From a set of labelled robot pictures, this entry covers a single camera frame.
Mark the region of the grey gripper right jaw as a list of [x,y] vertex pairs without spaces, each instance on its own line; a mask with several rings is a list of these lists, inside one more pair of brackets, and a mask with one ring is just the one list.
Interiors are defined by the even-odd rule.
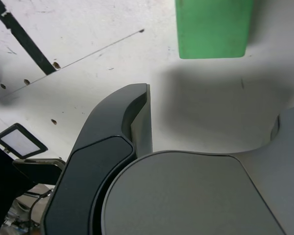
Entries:
[[156,152],[112,182],[104,235],[294,235],[294,107],[275,137],[231,154]]

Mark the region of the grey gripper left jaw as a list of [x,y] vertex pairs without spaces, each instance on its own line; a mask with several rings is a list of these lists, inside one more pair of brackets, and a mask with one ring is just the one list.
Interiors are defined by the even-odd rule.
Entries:
[[85,121],[44,211],[44,235],[99,235],[105,195],[116,176],[153,151],[150,86],[130,84]]

